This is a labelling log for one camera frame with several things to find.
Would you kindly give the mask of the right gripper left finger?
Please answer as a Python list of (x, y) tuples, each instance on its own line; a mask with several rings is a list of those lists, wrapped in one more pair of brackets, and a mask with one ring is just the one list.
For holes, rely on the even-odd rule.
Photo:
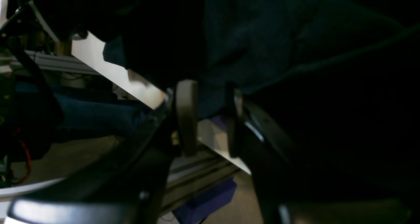
[(197, 114), (197, 82), (178, 82), (110, 153), (60, 182), (16, 197), (7, 223), (156, 223), (174, 158), (198, 152)]

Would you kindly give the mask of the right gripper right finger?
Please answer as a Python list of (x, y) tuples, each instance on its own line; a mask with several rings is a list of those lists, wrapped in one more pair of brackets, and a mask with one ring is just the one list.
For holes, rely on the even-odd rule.
[(234, 84), (226, 114), (229, 154), (250, 170), (266, 224), (419, 223), (418, 203), (317, 160)]

